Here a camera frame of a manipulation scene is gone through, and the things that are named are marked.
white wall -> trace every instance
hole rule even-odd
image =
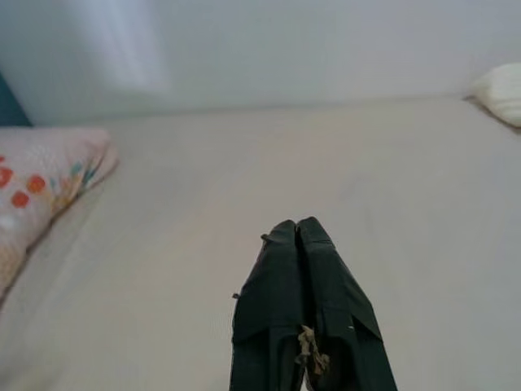
[[[464,90],[521,61],[519,0],[2,0],[40,124]]]

pillow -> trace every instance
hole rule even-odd
[[[0,303],[31,244],[116,162],[104,130],[0,130]]]
[[[473,85],[472,94],[499,119],[521,127],[521,63],[493,69]]]
[[[23,272],[18,273],[1,308],[0,352],[5,353],[16,345],[18,337],[29,327],[40,304],[52,291],[82,227],[103,193],[101,185],[74,201],[31,246]]]

dark green object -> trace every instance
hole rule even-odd
[[[396,391],[369,299],[318,220],[276,226],[237,295],[230,391]]]
[[[373,307],[315,217],[297,240],[313,290],[318,348],[330,359],[323,376],[308,368],[314,391],[396,391]]]
[[[295,359],[305,319],[296,225],[283,222],[262,239],[235,308],[230,391],[300,391],[304,368]]]

bed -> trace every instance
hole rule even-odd
[[[232,295],[319,217],[400,391],[521,389],[521,139],[454,97],[106,121],[119,169],[33,251],[2,390],[225,391]]]

orange flower pattern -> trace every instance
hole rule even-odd
[[[6,157],[0,155],[0,164],[6,162]],[[25,191],[17,191],[11,197],[11,204],[17,209],[26,208],[29,204],[32,196],[45,196],[51,204],[53,212],[67,206],[71,201],[71,197],[74,194],[74,189],[81,189],[86,184],[86,179],[90,179],[93,176],[95,170],[83,170],[83,164],[77,162],[73,165],[70,172],[70,177],[58,178],[54,180],[49,179],[50,189],[48,189],[47,181],[38,174],[32,174],[25,181]],[[15,173],[12,169],[5,165],[0,165],[0,190],[6,187],[9,183],[13,182]],[[58,194],[55,193],[56,184],[59,183],[61,189]]]

